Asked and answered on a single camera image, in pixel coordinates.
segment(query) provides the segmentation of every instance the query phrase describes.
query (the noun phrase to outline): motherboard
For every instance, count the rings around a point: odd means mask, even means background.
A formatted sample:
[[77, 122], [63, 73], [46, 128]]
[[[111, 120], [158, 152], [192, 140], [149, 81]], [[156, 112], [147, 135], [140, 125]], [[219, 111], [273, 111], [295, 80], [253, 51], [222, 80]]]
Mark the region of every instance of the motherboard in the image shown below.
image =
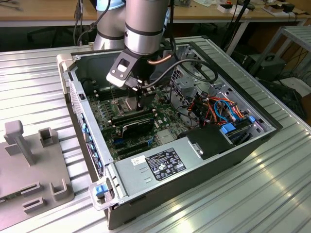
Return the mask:
[[136, 110], [135, 97], [100, 100], [93, 95], [88, 101], [114, 161], [174, 141], [188, 130], [160, 88], [140, 111]]

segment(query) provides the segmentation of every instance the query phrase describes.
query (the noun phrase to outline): blue drive bracket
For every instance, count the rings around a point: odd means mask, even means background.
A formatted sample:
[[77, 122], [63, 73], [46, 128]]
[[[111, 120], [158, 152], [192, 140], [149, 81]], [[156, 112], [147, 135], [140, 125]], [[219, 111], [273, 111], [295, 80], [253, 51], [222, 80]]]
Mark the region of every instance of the blue drive bracket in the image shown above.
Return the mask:
[[224, 132], [224, 134], [227, 134], [236, 128], [232, 125], [232, 123], [225, 124], [221, 127], [221, 130]]

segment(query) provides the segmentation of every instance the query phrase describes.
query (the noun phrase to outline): pcb circuit board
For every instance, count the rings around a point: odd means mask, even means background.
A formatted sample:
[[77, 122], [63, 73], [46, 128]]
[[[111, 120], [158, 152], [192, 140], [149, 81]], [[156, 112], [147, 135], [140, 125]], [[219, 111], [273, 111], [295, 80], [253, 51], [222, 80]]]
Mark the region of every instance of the pcb circuit board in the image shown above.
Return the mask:
[[[99, 100], [96, 96], [88, 97], [93, 114], [114, 161], [176, 140], [180, 133], [188, 130], [177, 111], [168, 102], [166, 93], [158, 88], [155, 92], [155, 97], [150, 105], [141, 111], [130, 109], [127, 105], [127, 97], [114, 98], [113, 100]], [[150, 114], [147, 113], [147, 118], [151, 122], [146, 133], [125, 138], [122, 134], [125, 128], [124, 124], [117, 126], [111, 124], [113, 118], [131, 118], [131, 116], [147, 111], [150, 112]], [[135, 120], [133, 117], [133, 121], [128, 120], [127, 125], [138, 121], [141, 121], [141, 118]]]

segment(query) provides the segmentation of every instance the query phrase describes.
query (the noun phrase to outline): barcode sticker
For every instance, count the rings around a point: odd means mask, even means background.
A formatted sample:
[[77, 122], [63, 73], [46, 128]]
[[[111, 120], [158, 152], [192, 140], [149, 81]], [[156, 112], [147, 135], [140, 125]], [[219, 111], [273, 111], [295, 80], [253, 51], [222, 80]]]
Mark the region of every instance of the barcode sticker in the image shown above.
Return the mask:
[[131, 159], [131, 161], [132, 161], [132, 164], [133, 164], [134, 166], [136, 166], [136, 165], [138, 165], [138, 164], [142, 164], [142, 163], [146, 162], [146, 159], [145, 159], [145, 156], [144, 156], [144, 155], [141, 155], [141, 156], [139, 156], [139, 157], [136, 157], [136, 158], [134, 158], [134, 159]]

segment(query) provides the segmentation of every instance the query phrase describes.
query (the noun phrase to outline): clear plastic handle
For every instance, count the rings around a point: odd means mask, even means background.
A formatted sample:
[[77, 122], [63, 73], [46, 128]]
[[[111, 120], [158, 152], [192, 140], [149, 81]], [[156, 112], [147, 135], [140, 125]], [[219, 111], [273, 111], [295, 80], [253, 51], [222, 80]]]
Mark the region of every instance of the clear plastic handle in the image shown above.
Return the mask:
[[89, 194], [91, 196], [91, 200], [92, 200], [92, 203], [93, 203], [93, 206], [96, 210], [105, 210], [105, 209], [108, 209], [110, 206], [113, 206], [117, 203], [120, 202], [119, 198], [118, 198], [118, 193], [113, 185], [113, 183], [111, 182], [111, 185], [112, 185], [112, 189], [115, 193], [115, 197], [111, 200], [106, 200], [105, 199], [105, 202], [104, 203], [101, 203], [101, 200], [97, 198], [96, 196], [96, 187], [99, 186], [99, 185], [102, 185], [102, 184], [107, 184], [107, 180], [110, 180], [109, 177], [107, 176], [103, 176], [100, 180], [92, 183], [89, 188], [88, 188], [88, 191], [89, 191]]

